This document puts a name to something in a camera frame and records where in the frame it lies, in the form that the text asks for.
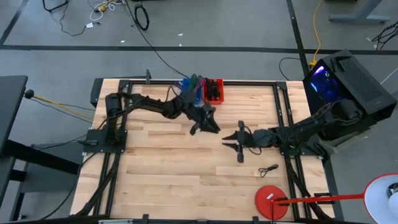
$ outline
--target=computer tower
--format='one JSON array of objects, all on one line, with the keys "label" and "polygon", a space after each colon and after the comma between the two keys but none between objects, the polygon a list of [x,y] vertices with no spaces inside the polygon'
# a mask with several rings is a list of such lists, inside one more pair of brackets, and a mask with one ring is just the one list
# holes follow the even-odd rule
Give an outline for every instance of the computer tower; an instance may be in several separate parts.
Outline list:
[{"label": "computer tower", "polygon": [[311,114],[323,105],[349,99],[363,110],[359,122],[347,127],[326,128],[319,133],[323,140],[334,140],[362,132],[378,121],[389,118],[397,104],[377,80],[348,50],[324,57],[303,80]]}]

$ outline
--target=red container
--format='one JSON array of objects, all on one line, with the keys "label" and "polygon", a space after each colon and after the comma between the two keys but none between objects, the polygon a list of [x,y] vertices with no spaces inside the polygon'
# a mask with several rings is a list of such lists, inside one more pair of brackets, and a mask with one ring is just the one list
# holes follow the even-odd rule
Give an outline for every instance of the red container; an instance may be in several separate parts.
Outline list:
[{"label": "red container", "polygon": [[211,78],[209,78],[209,79],[210,79],[210,81],[216,80],[217,85],[218,85],[218,89],[219,89],[219,91],[220,91],[220,98],[219,98],[218,100],[209,100],[209,99],[207,98],[207,96],[206,96],[206,93],[207,93],[207,83],[205,83],[204,86],[203,86],[203,101],[204,101],[205,103],[209,103],[209,104],[212,104],[212,105],[219,105],[219,104],[221,104],[222,102],[224,102],[224,81],[223,81],[222,79],[220,79],[220,78],[216,78],[216,79],[211,79]]}]

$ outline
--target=wooden tabletop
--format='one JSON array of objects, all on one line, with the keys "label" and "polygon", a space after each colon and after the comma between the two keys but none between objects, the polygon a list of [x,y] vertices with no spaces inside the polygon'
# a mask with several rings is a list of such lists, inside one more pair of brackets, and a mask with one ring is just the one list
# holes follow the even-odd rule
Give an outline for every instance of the wooden tabletop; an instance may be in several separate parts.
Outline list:
[{"label": "wooden tabletop", "polygon": [[[105,119],[104,98],[117,92],[118,83],[117,79],[104,80],[93,128]],[[302,82],[287,82],[287,86],[294,121],[310,116]],[[167,85],[134,85],[133,93],[165,100],[167,88]],[[279,95],[285,112],[282,93]],[[224,103],[215,107],[219,134],[197,131],[191,136],[193,121],[184,114],[174,120],[145,110],[129,114],[126,151],[119,165],[112,218],[142,218],[143,214],[149,214],[153,219],[252,220],[258,216],[265,220],[254,204],[260,187],[275,185],[290,197],[284,158],[278,148],[263,150],[260,156],[245,150],[245,161],[240,164],[235,151],[221,144],[222,137],[238,129],[238,120],[243,120],[251,130],[278,126],[272,87],[224,86]],[[71,214],[78,212],[96,190],[103,156],[95,155],[82,168]],[[279,168],[261,178],[258,168],[273,164]],[[302,164],[308,191],[328,192],[322,161],[315,156],[302,156]],[[105,203],[106,199],[102,201],[101,213]],[[331,205],[321,208],[333,216]],[[282,220],[293,219],[290,206]]]}]

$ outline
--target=desk lamp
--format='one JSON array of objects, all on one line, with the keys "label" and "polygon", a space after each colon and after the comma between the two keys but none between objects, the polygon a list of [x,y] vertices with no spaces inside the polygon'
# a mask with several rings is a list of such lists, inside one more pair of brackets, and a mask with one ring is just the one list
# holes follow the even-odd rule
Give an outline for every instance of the desk lamp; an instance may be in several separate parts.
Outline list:
[{"label": "desk lamp", "polygon": [[363,199],[366,210],[376,223],[398,223],[398,173],[376,177],[360,194],[321,196],[287,199],[285,193],[275,186],[261,187],[256,194],[255,203],[261,215],[270,219],[281,219],[290,203],[333,202],[338,200]]}]

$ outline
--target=gray floor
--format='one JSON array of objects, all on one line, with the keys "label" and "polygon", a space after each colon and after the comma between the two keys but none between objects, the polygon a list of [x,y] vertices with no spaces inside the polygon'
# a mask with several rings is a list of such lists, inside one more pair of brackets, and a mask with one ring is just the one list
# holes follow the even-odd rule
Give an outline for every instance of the gray floor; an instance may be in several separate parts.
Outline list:
[{"label": "gray floor", "polygon": [[[21,2],[0,0],[0,33],[7,27]],[[63,0],[46,2],[51,7]],[[312,28],[312,15],[317,2],[293,0],[306,49],[317,47]],[[373,49],[374,43],[367,38],[372,39],[389,24],[334,24],[327,19],[331,13],[353,12],[360,4],[361,1],[357,4],[322,2],[317,27],[323,49]],[[163,0],[144,2],[144,5],[150,15],[150,27],[145,36],[154,46],[297,48],[285,1]],[[374,13],[391,16],[396,21],[397,8],[397,1],[384,0]],[[72,0],[63,20],[64,28],[73,33],[80,32],[90,22],[90,12],[86,1]],[[121,6],[113,12],[106,11],[100,26],[94,26],[76,37],[60,32],[58,20],[61,16],[62,11],[51,15],[42,9],[41,1],[30,0],[5,44],[147,46],[136,27],[131,27],[132,21]],[[398,38],[388,43],[385,49],[398,50]],[[186,74],[248,80],[283,80],[278,69],[279,60],[282,57],[298,57],[297,54],[248,52],[159,53],[166,62]],[[307,55],[307,58],[311,61],[312,55]],[[398,67],[398,55],[359,55],[357,58],[379,81]],[[0,50],[0,75],[27,75],[27,87],[35,90],[37,95],[80,106],[90,106],[94,78],[143,75],[147,68],[156,78],[179,77],[153,52]],[[296,60],[284,61],[282,69],[291,80],[303,78],[300,62]],[[395,75],[384,86],[393,93],[398,90],[397,83],[398,76]],[[375,176],[398,169],[398,151],[393,143],[397,120],[398,115],[394,113],[391,119],[373,127],[366,138],[332,156],[339,193],[362,192],[366,183]],[[63,142],[84,134],[89,125],[36,102],[23,100],[11,139],[24,144]],[[41,218],[56,207],[66,194],[27,195],[22,212],[30,219]],[[12,198],[10,187],[7,198]],[[71,203],[69,199],[55,217],[68,215]],[[0,221],[7,219],[4,210],[7,208],[3,204]],[[364,215],[366,212],[360,201],[343,203],[343,210],[348,221],[373,222],[368,215]]]}]

